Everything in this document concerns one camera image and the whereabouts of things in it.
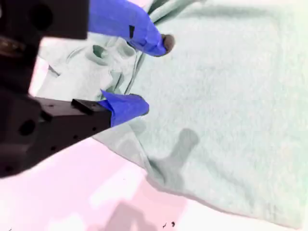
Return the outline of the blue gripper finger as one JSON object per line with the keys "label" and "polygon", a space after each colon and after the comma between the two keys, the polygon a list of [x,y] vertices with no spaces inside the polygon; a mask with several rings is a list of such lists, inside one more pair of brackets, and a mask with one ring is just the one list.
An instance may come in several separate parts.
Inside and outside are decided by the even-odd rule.
{"label": "blue gripper finger", "polygon": [[41,0],[36,26],[45,37],[85,40],[87,33],[120,37],[155,57],[174,47],[172,35],[161,34],[148,13],[128,0]]}
{"label": "blue gripper finger", "polygon": [[101,90],[103,99],[86,101],[73,99],[72,106],[86,115],[79,123],[81,131],[74,132],[74,143],[101,131],[121,125],[150,111],[146,100],[137,94],[115,94]]}

